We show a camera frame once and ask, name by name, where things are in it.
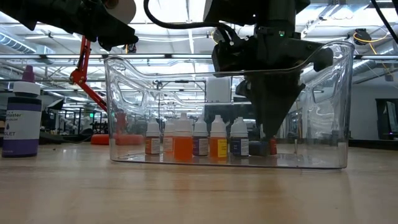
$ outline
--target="bottle label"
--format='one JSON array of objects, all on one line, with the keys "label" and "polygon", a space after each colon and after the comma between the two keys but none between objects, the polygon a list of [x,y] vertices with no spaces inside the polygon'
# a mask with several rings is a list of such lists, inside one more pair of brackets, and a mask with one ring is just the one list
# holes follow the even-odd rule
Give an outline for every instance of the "bottle label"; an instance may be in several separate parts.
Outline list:
[{"label": "bottle label", "polygon": [[248,138],[231,138],[232,153],[235,156],[249,155],[249,139]]},{"label": "bottle label", "polygon": [[147,138],[145,140],[145,153],[146,154],[159,154],[160,153],[160,138]]},{"label": "bottle label", "polygon": [[39,139],[41,111],[7,110],[4,140]]},{"label": "bottle label", "polygon": [[173,151],[173,137],[163,138],[163,151],[172,152]]},{"label": "bottle label", "polygon": [[207,137],[193,138],[193,155],[207,156],[209,147],[209,139]]},{"label": "bottle label", "polygon": [[226,139],[219,139],[217,140],[217,152],[218,157],[226,157],[228,151],[228,146],[226,143]]}]

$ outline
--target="orange object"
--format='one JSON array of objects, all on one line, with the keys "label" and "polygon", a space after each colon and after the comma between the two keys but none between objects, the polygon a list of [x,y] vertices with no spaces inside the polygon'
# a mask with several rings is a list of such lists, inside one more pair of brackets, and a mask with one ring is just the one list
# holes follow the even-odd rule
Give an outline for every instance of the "orange object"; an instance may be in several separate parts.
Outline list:
[{"label": "orange object", "polygon": [[273,137],[269,140],[269,148],[270,148],[270,155],[276,155],[277,154],[277,149],[276,149],[276,138]]},{"label": "orange object", "polygon": [[94,134],[91,137],[91,144],[96,145],[109,145],[109,135],[108,134]]},{"label": "orange object", "polygon": [[144,143],[144,137],[140,134],[115,134],[113,137],[118,146],[139,146]]},{"label": "orange object", "polygon": [[174,136],[174,159],[190,161],[193,153],[193,138],[190,136]]},{"label": "orange object", "polygon": [[225,158],[228,153],[226,138],[210,137],[210,157]]},{"label": "orange object", "polygon": [[87,95],[94,100],[103,110],[106,111],[106,102],[96,93],[90,86],[86,84],[88,59],[91,52],[91,42],[85,36],[81,38],[80,57],[77,68],[70,74],[70,80],[73,84],[77,84],[87,93]]}]

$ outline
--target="yellow cable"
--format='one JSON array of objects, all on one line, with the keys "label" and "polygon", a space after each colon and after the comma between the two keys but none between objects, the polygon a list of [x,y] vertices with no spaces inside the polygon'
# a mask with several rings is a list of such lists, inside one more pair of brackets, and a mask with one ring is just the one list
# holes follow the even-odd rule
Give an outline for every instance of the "yellow cable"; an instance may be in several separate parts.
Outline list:
[{"label": "yellow cable", "polygon": [[373,45],[370,44],[370,43],[369,43],[369,45],[371,46],[371,49],[372,49],[373,53],[377,55],[377,52],[376,52],[376,50],[374,49]]},{"label": "yellow cable", "polygon": [[[372,45],[371,43],[369,43],[369,45],[371,46],[371,49],[372,49],[373,53],[374,53],[375,55],[377,55],[377,52],[376,52],[376,50],[374,49],[373,45]],[[385,65],[384,63],[381,63],[381,64],[382,64],[383,67],[387,70],[388,74],[392,76],[391,72],[390,72],[389,69],[386,67],[386,65]]]},{"label": "yellow cable", "polygon": [[374,43],[374,42],[380,41],[380,40],[382,40],[382,39],[385,39],[385,38],[388,36],[388,34],[386,34],[384,37],[381,37],[380,39],[377,39],[377,40],[363,40],[363,39],[357,38],[357,37],[356,37],[356,34],[358,34],[358,33],[354,33],[353,37],[354,37],[356,40],[359,40],[359,41],[362,41],[362,42],[365,42],[365,43]]}]

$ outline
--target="purple bottle cap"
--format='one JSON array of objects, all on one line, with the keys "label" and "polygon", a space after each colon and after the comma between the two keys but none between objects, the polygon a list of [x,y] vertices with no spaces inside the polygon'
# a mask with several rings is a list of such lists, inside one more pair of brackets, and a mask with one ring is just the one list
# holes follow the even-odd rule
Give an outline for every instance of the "purple bottle cap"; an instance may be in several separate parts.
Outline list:
[{"label": "purple bottle cap", "polygon": [[31,83],[35,82],[35,74],[33,73],[33,67],[31,65],[26,65],[22,81]]}]

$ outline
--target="white bottle cap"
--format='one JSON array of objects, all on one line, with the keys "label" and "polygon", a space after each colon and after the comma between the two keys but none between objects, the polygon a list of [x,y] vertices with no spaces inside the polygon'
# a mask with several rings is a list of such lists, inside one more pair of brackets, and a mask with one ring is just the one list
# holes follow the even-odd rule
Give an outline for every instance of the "white bottle cap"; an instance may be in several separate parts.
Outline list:
[{"label": "white bottle cap", "polygon": [[226,138],[226,128],[221,115],[216,115],[216,118],[212,122],[210,137]]},{"label": "white bottle cap", "polygon": [[247,138],[248,137],[248,127],[243,121],[243,117],[238,117],[234,123],[234,129],[231,128],[231,137],[236,138]]},{"label": "white bottle cap", "polygon": [[167,121],[166,126],[164,128],[164,135],[172,136],[174,134],[175,125],[173,121],[170,119]]},{"label": "white bottle cap", "polygon": [[198,121],[195,123],[195,129],[193,131],[194,136],[207,137],[207,124],[203,120],[202,116],[199,116]]},{"label": "white bottle cap", "polygon": [[192,125],[187,113],[181,113],[181,118],[174,125],[174,136],[192,137]]},{"label": "white bottle cap", "polygon": [[231,133],[235,132],[236,121],[237,121],[237,120],[238,120],[238,119],[236,118],[236,119],[234,120],[234,123],[231,125]]},{"label": "white bottle cap", "polygon": [[14,83],[14,93],[31,93],[40,96],[40,86],[35,83],[35,73],[31,65],[26,65],[21,82]]},{"label": "white bottle cap", "polygon": [[147,137],[159,137],[159,124],[156,122],[155,118],[152,118],[148,123],[147,127]]}]

